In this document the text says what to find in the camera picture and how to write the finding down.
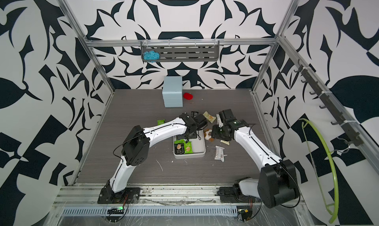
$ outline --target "light blue container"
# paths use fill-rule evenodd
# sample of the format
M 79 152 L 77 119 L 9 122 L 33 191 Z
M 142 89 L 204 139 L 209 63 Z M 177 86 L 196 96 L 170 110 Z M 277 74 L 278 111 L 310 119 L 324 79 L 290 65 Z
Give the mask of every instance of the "light blue container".
M 165 107 L 183 106 L 183 77 L 166 76 L 162 90 Z

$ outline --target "plastic wrapper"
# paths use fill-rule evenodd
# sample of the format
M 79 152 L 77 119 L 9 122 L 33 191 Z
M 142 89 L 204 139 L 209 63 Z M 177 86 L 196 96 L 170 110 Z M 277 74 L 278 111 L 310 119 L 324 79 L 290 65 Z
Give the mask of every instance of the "plastic wrapper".
M 216 146 L 215 160 L 221 160 L 224 162 L 224 149 L 223 147 Z

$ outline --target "blue scrub pad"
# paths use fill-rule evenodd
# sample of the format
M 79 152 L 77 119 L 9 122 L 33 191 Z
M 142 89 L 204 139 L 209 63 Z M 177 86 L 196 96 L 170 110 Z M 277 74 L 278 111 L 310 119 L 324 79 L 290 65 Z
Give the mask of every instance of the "blue scrub pad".
M 160 57 L 159 53 L 156 53 L 154 51 L 144 52 L 144 54 L 143 54 L 143 58 L 145 60 L 158 60 L 159 57 Z

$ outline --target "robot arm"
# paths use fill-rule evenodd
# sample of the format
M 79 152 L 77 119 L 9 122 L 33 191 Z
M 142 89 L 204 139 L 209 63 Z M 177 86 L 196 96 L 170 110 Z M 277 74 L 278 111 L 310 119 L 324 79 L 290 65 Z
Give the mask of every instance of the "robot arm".
M 225 141 L 235 139 L 260 171 L 258 182 L 245 179 L 238 183 L 241 193 L 261 198 L 268 208 L 299 197 L 293 163 L 290 160 L 283 161 L 270 151 L 251 131 L 249 125 L 244 120 L 237 120 L 230 109 L 221 111 L 219 115 L 223 126 L 214 125 L 212 137 Z
M 203 115 L 193 117 L 183 113 L 159 126 L 144 129 L 140 126 L 133 127 L 124 141 L 116 172 L 105 186 L 109 198 L 120 198 L 123 195 L 133 170 L 145 161 L 150 147 L 175 135 L 184 134 L 186 139 L 196 138 L 197 131 L 206 125 L 206 118 Z
M 249 125 L 244 120 L 237 120 L 230 109 L 220 112 L 220 118 L 223 126 L 214 125 L 212 137 L 225 141 L 235 139 L 260 171 L 258 183 L 248 179 L 239 182 L 242 194 L 261 198 L 268 208 L 296 199 L 299 191 L 296 183 L 287 174 L 291 174 L 296 181 L 295 167 L 291 161 L 282 161 L 272 153 L 251 131 Z M 159 126 L 144 129 L 135 126 L 126 137 L 121 161 L 115 174 L 104 187 L 106 195 L 109 198 L 122 198 L 133 170 L 145 161 L 149 148 L 154 144 L 180 134 L 184 134 L 187 139 L 196 138 L 197 131 L 206 125 L 207 121 L 203 115 L 192 117 L 183 113 Z

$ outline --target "gray wooden floor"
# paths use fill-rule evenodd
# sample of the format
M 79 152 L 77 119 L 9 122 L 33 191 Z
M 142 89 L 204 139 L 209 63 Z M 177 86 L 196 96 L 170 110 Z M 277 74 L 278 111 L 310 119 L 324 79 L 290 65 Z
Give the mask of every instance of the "gray wooden floor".
M 249 90 L 186 91 L 194 96 L 192 100 L 183 99 L 182 108 L 165 108 L 162 90 L 116 90 L 77 182 L 105 183 L 120 161 L 112 151 L 125 140 L 132 127 L 156 126 L 157 120 L 170 121 L 183 112 L 208 111 L 215 116 L 224 109 L 231 109 L 237 119 L 256 123 L 252 130 L 266 144 Z M 258 179 L 257 166 L 234 140 L 230 146 L 219 140 L 205 141 L 205 145 L 203 158 L 175 159 L 173 139 L 161 141 L 150 148 L 148 158 L 136 167 L 129 183 L 224 184 L 247 176 Z M 214 159 L 215 145 L 225 148 L 225 162 Z M 115 153 L 120 155 L 121 147 Z

